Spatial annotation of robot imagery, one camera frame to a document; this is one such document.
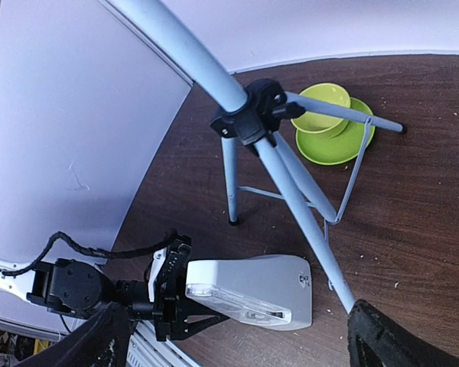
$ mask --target yellow-green bowl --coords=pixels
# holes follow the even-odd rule
[[[299,95],[350,108],[349,93],[337,84],[315,84],[303,90]],[[292,119],[291,122],[300,132],[319,134],[322,138],[332,138],[339,135],[348,123],[346,119],[313,112],[306,112],[297,119]]]

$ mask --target tripod foot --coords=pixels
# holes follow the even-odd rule
[[[237,216],[235,221],[232,221],[231,219],[228,219],[228,223],[229,223],[230,226],[236,227],[236,226],[238,226],[241,222],[239,221],[239,216]]]

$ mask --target green plate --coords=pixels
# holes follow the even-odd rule
[[[373,112],[360,99],[350,98],[350,108],[372,115]],[[371,126],[367,145],[373,140],[376,126]],[[349,121],[341,134],[334,138],[322,138],[316,134],[296,131],[296,144],[303,156],[309,161],[324,166],[342,164],[354,159],[359,154],[360,143],[364,134],[364,124]]]

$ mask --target white backdrop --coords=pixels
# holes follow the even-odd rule
[[[314,58],[459,54],[459,0],[163,0],[230,71]]]
[[[0,258],[30,261],[58,230],[111,249],[189,88],[98,2],[3,0]],[[63,329],[1,292],[0,319]]]

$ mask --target wood grain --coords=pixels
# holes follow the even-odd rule
[[[297,93],[315,83],[338,83],[377,115],[408,126],[407,135],[376,132],[343,221],[331,230],[331,246],[357,297],[459,356],[459,57],[319,60],[237,75],[243,84],[261,77]],[[242,193],[243,223],[227,224],[221,147],[209,128],[215,108],[194,87],[149,168],[115,249],[156,242],[175,227],[193,238],[194,258],[305,257],[314,282],[311,327],[284,333],[226,321],[178,345],[208,366],[347,365],[346,314],[285,204]],[[297,151],[289,122],[281,133]],[[337,206],[352,163],[321,167],[302,160]],[[239,182],[275,189],[244,148]],[[140,278],[147,261],[110,261],[107,271],[114,278]]]

